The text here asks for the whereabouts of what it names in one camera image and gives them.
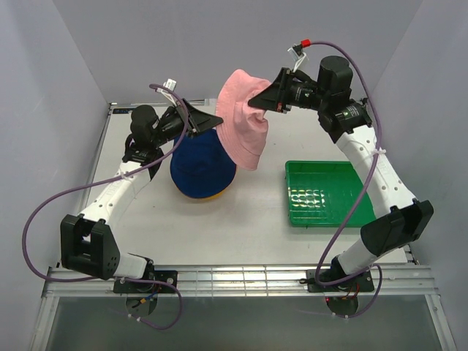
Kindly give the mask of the pink hat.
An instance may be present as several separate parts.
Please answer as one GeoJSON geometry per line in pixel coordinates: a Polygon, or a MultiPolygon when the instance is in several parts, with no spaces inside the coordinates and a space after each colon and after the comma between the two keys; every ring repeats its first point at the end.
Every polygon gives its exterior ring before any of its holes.
{"type": "Polygon", "coordinates": [[[270,84],[266,79],[237,69],[223,85],[216,101],[215,115],[223,119],[216,127],[220,143],[232,161],[245,170],[257,169],[268,135],[265,111],[249,106],[248,102],[270,84]]]}

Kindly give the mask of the blue beanie hat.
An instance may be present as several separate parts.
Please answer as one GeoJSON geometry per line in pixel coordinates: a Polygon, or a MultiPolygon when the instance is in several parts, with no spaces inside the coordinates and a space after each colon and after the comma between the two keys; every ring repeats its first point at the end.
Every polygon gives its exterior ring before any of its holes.
{"type": "Polygon", "coordinates": [[[177,149],[170,160],[170,176],[178,190],[193,199],[222,193],[233,182],[236,164],[227,155],[215,129],[173,141],[177,149]]]}

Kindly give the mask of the yellow bucket hat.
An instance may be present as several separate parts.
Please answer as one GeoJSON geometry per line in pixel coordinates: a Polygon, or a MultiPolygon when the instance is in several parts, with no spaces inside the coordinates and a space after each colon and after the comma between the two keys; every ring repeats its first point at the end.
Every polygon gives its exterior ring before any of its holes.
{"type": "Polygon", "coordinates": [[[176,189],[191,200],[213,200],[220,197],[233,183],[236,166],[221,167],[220,170],[190,173],[170,168],[170,175],[176,189]]]}

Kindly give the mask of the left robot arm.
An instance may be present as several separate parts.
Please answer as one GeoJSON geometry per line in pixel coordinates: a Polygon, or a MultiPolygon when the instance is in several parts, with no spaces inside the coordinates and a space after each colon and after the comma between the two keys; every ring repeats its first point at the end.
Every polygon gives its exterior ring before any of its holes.
{"type": "Polygon", "coordinates": [[[198,137],[222,122],[222,118],[189,103],[170,106],[162,116],[150,105],[134,108],[116,180],[79,214],[68,214],[61,221],[62,266],[103,280],[129,278],[137,291],[149,291],[155,283],[154,272],[148,269],[150,260],[121,252],[113,228],[158,172],[167,156],[163,145],[198,137]]]}

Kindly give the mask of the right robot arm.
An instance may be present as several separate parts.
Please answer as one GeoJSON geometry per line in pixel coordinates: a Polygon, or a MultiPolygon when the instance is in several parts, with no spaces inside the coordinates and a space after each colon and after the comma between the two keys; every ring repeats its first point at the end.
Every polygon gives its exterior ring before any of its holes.
{"type": "Polygon", "coordinates": [[[348,290],[357,276],[388,253],[419,239],[434,214],[404,185],[380,145],[377,117],[351,98],[355,63],[341,56],[320,62],[316,80],[283,68],[272,84],[254,95],[250,107],[287,113],[292,107],[317,112],[320,126],[347,157],[363,184],[357,201],[367,195],[376,219],[362,226],[359,239],[335,256],[329,269],[318,268],[309,283],[348,290]]]}

